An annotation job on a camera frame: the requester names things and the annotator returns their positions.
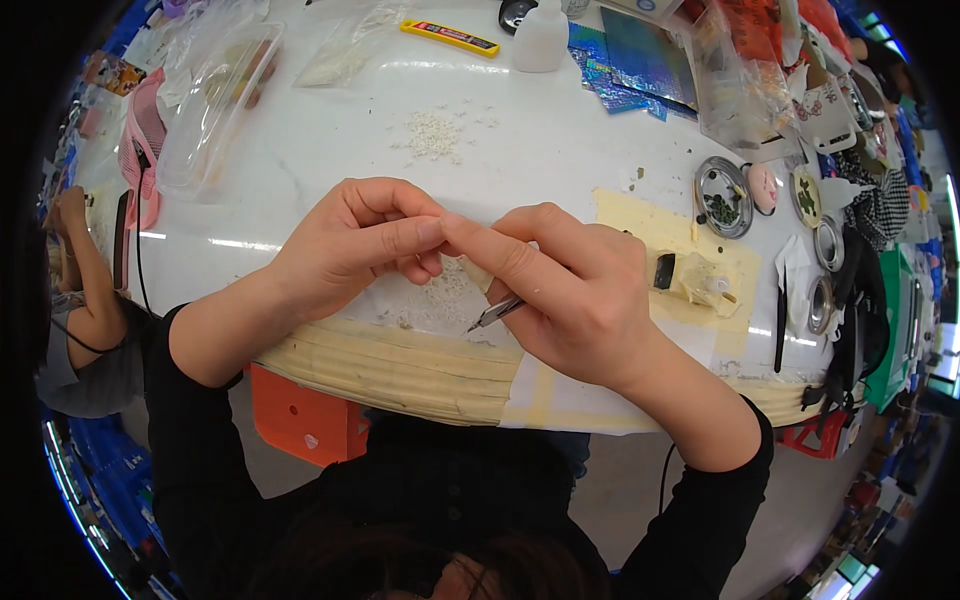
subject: right hand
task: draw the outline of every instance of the right hand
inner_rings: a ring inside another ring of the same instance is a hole
[[[515,208],[491,228],[448,212],[441,228],[456,252],[496,277],[488,300],[513,291],[527,301],[503,318],[523,349],[621,394],[643,377],[643,356],[664,338],[650,319],[642,241],[551,203]]]
[[[82,187],[74,185],[67,188],[54,199],[54,203],[54,209],[58,212],[66,229],[75,227],[86,229],[86,198]]]

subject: red stool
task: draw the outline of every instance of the red stool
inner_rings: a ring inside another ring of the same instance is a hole
[[[807,419],[796,425],[791,425],[790,427],[783,428],[783,441],[778,442],[778,444],[783,444],[785,446],[791,447],[795,450],[800,450],[803,454],[807,454],[814,458],[822,458],[825,460],[833,460],[837,454],[837,445],[840,442],[840,432],[843,430],[843,424],[847,421],[847,413],[843,411],[833,411],[827,416],[827,420],[824,422],[824,430],[820,434],[820,447],[817,449],[811,448],[808,445],[804,444],[806,436],[810,435],[817,431],[817,425],[820,422],[820,419],[823,417],[817,415],[811,419]],[[795,431],[796,427],[802,427],[803,429],[800,433]]]
[[[356,402],[302,388],[257,365],[250,379],[253,424],[267,444],[321,467],[367,451],[370,422]]]

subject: white glue bottle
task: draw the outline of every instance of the white glue bottle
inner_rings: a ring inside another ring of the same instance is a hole
[[[560,0],[542,0],[528,11],[514,36],[514,67],[525,73],[556,71],[566,55],[570,29]]]

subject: woman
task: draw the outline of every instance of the woman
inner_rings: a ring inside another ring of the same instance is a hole
[[[527,351],[676,442],[684,478],[618,575],[566,515],[577,466],[539,431],[390,415],[364,456],[270,500],[253,485],[227,394],[242,367],[387,271],[426,283],[438,250],[493,273],[491,301],[529,302],[504,319]],[[172,310],[156,336],[154,510],[190,598],[716,598],[763,501],[772,430],[656,328],[645,262],[633,236],[552,204],[485,228],[407,181],[338,184],[269,266]]]
[[[50,337],[46,364],[36,375],[36,394],[65,415],[96,419],[143,396],[139,342],[149,320],[114,292],[109,268],[87,230],[85,211],[79,186],[57,196],[50,210],[60,241],[59,250],[53,249],[60,255],[60,272],[51,281]]]

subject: tweezers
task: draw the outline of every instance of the tweezers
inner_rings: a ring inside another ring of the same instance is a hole
[[[487,310],[483,311],[476,323],[471,325],[470,329],[467,330],[467,333],[470,333],[477,327],[486,327],[489,324],[496,323],[500,319],[503,319],[505,316],[517,310],[519,307],[526,305],[526,303],[526,300],[520,296],[508,296],[504,300],[501,300]]]

